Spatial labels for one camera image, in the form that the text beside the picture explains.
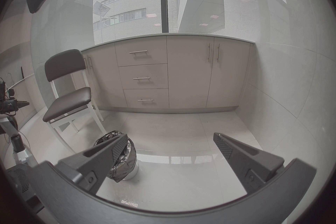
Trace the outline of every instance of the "floor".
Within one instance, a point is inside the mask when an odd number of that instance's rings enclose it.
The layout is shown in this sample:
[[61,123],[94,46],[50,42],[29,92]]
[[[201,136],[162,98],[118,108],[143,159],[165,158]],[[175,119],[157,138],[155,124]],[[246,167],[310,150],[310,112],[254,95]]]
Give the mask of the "floor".
[[[21,129],[40,163],[53,164],[70,155],[52,135],[38,112]],[[127,133],[135,144],[139,171],[131,180],[119,183],[106,178],[97,195],[110,201],[128,201],[141,209],[185,211],[232,201],[246,194],[212,141],[221,132],[261,148],[234,111],[195,114],[151,114],[102,111],[107,131]],[[92,146],[102,134],[89,116],[68,126],[63,138],[76,152]],[[15,165],[10,146],[5,167]]]

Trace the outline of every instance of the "plastic bag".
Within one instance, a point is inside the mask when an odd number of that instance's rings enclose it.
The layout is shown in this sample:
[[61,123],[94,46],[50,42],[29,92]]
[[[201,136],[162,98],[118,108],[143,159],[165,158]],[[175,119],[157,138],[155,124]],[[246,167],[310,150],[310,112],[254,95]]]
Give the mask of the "plastic bag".
[[[102,137],[100,137],[94,145],[98,145],[102,142],[111,139],[117,135],[123,134],[120,131],[112,131],[109,132]],[[107,174],[108,178],[113,179],[117,183],[123,180],[131,171],[133,171],[135,164],[137,162],[137,152],[135,150],[134,144],[131,139],[128,138],[127,146],[124,151],[121,152],[117,163],[111,168],[109,173]]]

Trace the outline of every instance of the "brown chair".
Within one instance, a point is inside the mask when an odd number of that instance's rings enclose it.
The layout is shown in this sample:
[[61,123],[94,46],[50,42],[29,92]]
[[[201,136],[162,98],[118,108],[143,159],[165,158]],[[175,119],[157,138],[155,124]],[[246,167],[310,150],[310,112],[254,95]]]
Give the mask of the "brown chair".
[[[102,121],[104,120],[98,110],[96,102],[91,97],[91,89],[85,74],[85,69],[86,66],[82,53],[76,49],[58,53],[49,58],[44,65],[45,75],[51,84],[56,100],[51,104],[48,111],[45,113],[43,121],[47,123],[56,138],[73,153],[75,153],[75,151],[61,137],[61,130],[59,128],[60,125],[69,122],[75,131],[78,132],[78,129],[72,121],[77,117],[90,113],[102,133],[107,133],[97,116],[98,114],[100,119]],[[82,70],[86,87],[59,97],[55,88],[54,80],[80,70]],[[95,113],[91,102],[93,103],[97,114]],[[78,109],[80,107],[82,107],[80,110],[73,112],[74,109]]]

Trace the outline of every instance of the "chair backrest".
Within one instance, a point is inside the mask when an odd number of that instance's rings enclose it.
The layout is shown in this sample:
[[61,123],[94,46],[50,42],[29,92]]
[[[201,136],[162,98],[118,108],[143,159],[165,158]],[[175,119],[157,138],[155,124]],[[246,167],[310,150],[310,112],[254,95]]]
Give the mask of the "chair backrest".
[[84,69],[82,53],[76,49],[60,52],[50,57],[44,64],[45,75],[49,82]]

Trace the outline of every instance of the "sink faucet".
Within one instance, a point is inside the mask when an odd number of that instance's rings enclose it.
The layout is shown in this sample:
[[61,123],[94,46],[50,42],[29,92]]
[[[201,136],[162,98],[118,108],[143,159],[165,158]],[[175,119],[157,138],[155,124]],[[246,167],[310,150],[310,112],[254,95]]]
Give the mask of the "sink faucet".
[[7,78],[8,74],[10,74],[10,78],[11,78],[11,80],[12,80],[12,86],[13,86],[13,85],[14,85],[13,76],[12,76],[12,74],[11,74],[10,72],[8,72],[7,75],[6,75],[6,78]]

